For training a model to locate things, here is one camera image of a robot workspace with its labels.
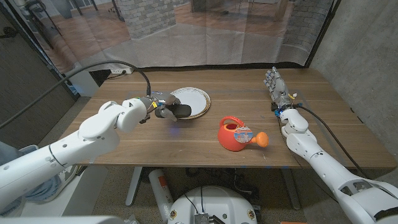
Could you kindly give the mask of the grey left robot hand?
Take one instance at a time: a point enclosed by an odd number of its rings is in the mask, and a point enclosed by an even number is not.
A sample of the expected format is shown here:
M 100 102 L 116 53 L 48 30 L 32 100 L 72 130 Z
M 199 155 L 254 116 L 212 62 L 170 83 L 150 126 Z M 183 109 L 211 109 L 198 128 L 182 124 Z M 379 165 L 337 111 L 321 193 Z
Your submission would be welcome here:
M 180 105 L 180 100 L 171 94 L 153 94 L 143 96 L 140 99 L 146 106 L 146 117 L 142 120 L 145 123 L 150 118 L 150 114 L 153 111 L 158 111 L 162 118 L 167 118 L 172 121 L 176 121 L 177 117 L 171 112 L 167 106 Z

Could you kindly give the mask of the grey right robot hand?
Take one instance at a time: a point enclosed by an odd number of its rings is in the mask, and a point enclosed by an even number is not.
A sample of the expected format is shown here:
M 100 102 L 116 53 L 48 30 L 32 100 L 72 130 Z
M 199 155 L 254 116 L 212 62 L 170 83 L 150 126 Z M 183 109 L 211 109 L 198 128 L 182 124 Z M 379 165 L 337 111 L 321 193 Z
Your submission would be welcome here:
M 292 106 L 297 93 L 289 93 L 289 89 L 276 67 L 272 67 L 272 70 L 266 72 L 264 84 L 269 90 L 272 100 L 272 111 L 284 110 Z

